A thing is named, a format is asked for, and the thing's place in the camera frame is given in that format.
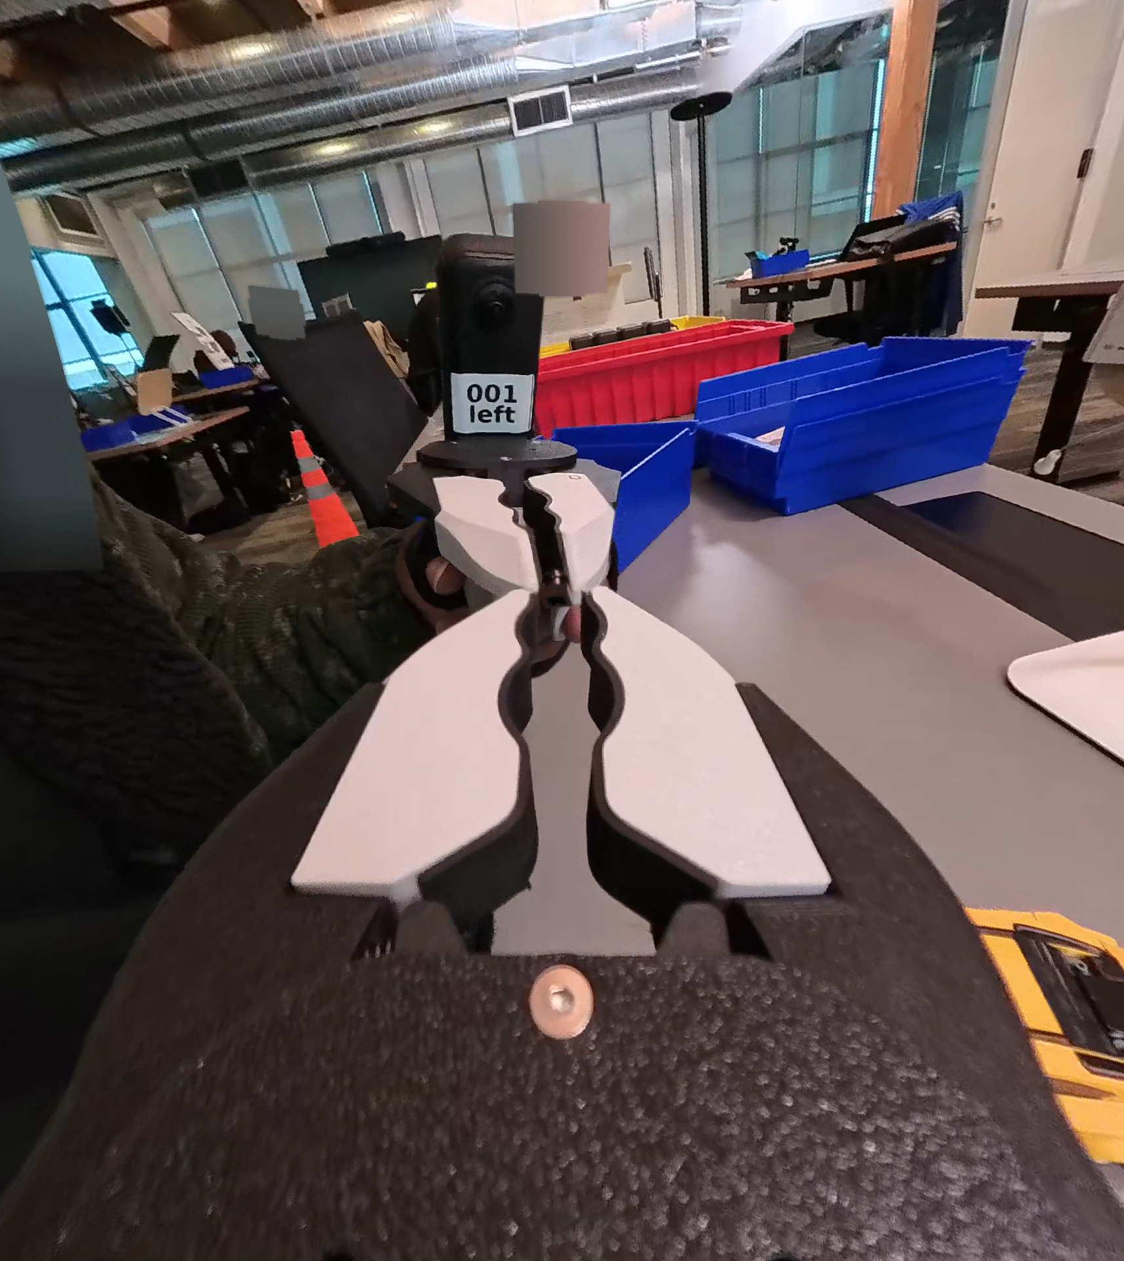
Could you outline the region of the white air vent grille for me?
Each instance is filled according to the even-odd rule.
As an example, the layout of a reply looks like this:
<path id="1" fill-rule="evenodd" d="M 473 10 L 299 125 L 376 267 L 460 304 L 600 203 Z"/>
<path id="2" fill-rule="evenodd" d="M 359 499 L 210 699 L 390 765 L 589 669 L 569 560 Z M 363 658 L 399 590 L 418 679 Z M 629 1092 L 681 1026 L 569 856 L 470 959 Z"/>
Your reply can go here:
<path id="1" fill-rule="evenodd" d="M 571 126 L 569 85 L 510 96 L 505 108 L 519 139 Z"/>

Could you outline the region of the black monitor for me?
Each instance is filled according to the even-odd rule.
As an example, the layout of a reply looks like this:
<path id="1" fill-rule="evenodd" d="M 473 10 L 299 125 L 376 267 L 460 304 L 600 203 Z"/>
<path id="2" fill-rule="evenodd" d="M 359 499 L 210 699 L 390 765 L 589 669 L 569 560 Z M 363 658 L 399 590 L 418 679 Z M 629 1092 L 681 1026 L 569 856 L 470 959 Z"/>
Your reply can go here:
<path id="1" fill-rule="evenodd" d="M 302 290 L 321 318 L 346 297 L 366 319 L 406 328 L 416 290 L 434 278 L 440 235 L 407 240 L 403 233 L 329 244 L 322 257 L 299 261 Z"/>

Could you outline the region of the orange traffic cone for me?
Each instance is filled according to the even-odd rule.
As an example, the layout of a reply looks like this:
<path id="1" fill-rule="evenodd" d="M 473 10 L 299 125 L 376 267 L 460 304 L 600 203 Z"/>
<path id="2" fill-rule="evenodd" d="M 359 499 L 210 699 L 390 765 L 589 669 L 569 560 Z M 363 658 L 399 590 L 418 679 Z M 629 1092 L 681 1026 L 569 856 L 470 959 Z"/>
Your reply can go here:
<path id="1" fill-rule="evenodd" d="M 301 427 L 290 431 L 294 454 L 301 469 L 301 484 L 307 499 L 317 547 L 340 544 L 341 539 L 359 538 L 359 527 L 332 486 L 322 460 L 312 453 Z"/>

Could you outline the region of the person's left forearm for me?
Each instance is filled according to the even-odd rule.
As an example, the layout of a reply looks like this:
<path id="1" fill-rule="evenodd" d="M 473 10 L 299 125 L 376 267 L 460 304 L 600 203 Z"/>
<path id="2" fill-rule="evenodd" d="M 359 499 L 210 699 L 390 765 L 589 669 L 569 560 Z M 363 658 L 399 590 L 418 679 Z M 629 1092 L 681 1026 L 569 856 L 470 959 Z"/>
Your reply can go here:
<path id="1" fill-rule="evenodd" d="M 384 681 L 432 627 L 400 586 L 400 530 L 249 565 L 134 509 L 90 473 L 104 565 L 131 580 L 238 699 L 271 765 L 361 687 Z"/>

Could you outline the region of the black bag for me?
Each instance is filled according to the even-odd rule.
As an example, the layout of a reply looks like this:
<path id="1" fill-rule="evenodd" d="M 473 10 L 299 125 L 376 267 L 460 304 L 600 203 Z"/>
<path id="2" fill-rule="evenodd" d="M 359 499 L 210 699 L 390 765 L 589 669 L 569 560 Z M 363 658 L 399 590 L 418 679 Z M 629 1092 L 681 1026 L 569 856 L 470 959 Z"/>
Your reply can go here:
<path id="1" fill-rule="evenodd" d="M 912 255 L 917 250 L 955 244 L 957 238 L 960 218 L 951 208 L 922 221 L 912 221 L 910 214 L 900 212 L 861 223 L 837 252 L 837 261 L 884 261 L 891 257 Z"/>

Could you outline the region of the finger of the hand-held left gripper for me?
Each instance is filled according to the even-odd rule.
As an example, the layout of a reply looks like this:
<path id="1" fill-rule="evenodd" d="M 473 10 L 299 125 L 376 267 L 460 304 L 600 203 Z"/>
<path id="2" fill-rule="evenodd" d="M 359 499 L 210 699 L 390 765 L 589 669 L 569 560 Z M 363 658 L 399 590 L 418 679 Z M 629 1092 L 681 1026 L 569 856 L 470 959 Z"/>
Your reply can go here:
<path id="1" fill-rule="evenodd" d="M 534 557 L 549 605 L 580 605 L 608 577 L 615 505 L 586 472 L 534 476 Z"/>
<path id="2" fill-rule="evenodd" d="M 505 486 L 482 476 L 440 476 L 432 488 L 440 554 L 464 577 L 467 598 L 534 594 L 533 539 L 503 500 Z"/>

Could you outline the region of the white book stand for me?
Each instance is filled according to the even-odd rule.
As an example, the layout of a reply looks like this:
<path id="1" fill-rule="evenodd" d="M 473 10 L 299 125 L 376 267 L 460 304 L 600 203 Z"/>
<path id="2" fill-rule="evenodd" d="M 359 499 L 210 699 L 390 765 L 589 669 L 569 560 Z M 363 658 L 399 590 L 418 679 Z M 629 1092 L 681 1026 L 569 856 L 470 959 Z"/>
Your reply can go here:
<path id="1" fill-rule="evenodd" d="M 1029 598 L 1068 643 L 1013 658 L 1009 687 L 1124 765 L 1124 542 L 1035 519 Z"/>

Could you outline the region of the yellow plastic bin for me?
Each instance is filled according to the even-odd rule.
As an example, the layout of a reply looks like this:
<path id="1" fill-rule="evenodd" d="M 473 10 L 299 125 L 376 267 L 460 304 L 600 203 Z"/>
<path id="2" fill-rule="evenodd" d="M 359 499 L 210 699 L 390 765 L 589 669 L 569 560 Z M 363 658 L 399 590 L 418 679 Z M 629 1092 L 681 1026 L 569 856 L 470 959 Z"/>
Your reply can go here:
<path id="1" fill-rule="evenodd" d="M 697 328 L 709 328 L 714 323 L 724 323 L 724 318 L 673 318 L 673 323 L 677 328 L 674 333 L 690 333 L 690 329 L 697 329 Z M 539 360 L 556 356 L 556 355 L 569 355 L 569 337 L 559 339 L 559 343 L 543 345 L 537 355 L 539 355 Z"/>

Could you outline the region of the blue jacket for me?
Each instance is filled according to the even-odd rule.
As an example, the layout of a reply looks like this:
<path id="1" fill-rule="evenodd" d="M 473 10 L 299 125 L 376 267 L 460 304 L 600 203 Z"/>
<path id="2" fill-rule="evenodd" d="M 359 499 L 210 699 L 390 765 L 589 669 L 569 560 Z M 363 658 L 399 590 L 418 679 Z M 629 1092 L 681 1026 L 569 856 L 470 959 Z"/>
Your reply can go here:
<path id="1" fill-rule="evenodd" d="M 963 323 L 963 194 L 952 191 L 902 203 L 900 212 L 905 212 L 905 223 L 935 223 L 949 227 L 946 240 L 955 244 L 955 252 L 944 255 L 930 268 L 927 319 L 928 333 L 955 334 Z"/>

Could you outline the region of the silver air duct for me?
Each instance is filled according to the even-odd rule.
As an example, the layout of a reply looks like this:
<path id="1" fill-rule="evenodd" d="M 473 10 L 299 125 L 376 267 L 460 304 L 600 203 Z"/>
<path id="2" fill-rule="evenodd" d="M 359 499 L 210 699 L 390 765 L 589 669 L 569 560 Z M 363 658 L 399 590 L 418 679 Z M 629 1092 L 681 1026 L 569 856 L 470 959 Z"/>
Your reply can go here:
<path id="1" fill-rule="evenodd" d="M 316 136 L 432 102 L 569 84 L 730 35 L 704 3 L 388 3 L 161 54 L 147 71 L 0 87 L 15 191 Z"/>

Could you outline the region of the person's left hand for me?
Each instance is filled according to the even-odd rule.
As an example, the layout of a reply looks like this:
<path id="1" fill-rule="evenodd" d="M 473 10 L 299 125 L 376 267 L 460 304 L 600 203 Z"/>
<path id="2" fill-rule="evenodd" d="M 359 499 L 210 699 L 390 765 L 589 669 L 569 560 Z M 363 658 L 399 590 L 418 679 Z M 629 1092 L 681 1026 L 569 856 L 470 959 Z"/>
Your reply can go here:
<path id="1" fill-rule="evenodd" d="M 472 610 L 467 597 L 467 577 L 444 557 L 427 560 L 426 565 L 426 583 L 427 592 L 442 602 L 456 602 L 460 609 L 444 609 L 444 613 L 456 616 L 460 610 Z M 545 654 L 559 652 L 563 643 L 580 643 L 585 627 L 582 605 L 547 609 L 543 613 L 543 623 L 547 630 L 539 638 L 539 647 Z"/>

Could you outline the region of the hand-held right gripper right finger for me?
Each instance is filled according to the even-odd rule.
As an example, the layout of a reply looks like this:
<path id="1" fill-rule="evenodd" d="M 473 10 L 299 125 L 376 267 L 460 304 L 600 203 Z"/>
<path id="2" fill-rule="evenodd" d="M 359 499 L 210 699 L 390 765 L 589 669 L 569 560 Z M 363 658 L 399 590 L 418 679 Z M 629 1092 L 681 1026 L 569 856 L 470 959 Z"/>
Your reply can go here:
<path id="1" fill-rule="evenodd" d="M 611 590 L 585 598 L 592 752 L 586 857 L 664 934 L 684 905 L 831 891 L 831 872 L 758 726 L 758 687 Z"/>

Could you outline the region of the blue plastic bin stack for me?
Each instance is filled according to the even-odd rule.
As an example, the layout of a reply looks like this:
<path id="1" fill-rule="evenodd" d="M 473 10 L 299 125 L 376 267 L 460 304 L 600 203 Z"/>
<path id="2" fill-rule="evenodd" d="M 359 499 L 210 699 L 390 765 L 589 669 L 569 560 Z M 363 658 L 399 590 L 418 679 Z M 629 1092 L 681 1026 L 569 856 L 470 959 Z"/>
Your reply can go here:
<path id="1" fill-rule="evenodd" d="M 1027 339 L 886 337 L 702 381 L 697 458 L 781 516 L 987 464 Z"/>

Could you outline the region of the yellow lego car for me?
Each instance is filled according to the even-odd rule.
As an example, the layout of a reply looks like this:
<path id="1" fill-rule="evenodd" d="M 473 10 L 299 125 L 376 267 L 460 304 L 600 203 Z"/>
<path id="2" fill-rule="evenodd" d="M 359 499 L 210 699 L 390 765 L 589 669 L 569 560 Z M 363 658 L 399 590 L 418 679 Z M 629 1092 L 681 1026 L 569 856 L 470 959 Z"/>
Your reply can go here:
<path id="1" fill-rule="evenodd" d="M 1124 945 L 1045 908 L 965 913 L 1077 1142 L 1124 1169 Z"/>

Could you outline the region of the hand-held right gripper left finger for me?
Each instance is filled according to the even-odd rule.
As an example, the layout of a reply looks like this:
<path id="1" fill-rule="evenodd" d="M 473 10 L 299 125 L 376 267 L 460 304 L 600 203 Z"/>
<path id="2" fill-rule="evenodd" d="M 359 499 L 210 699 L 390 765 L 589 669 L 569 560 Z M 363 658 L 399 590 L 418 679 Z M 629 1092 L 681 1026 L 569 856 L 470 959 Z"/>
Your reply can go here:
<path id="1" fill-rule="evenodd" d="M 530 885 L 534 627 L 534 597 L 509 592 L 387 679 L 290 872 L 296 891 L 427 899 L 476 923 Z"/>

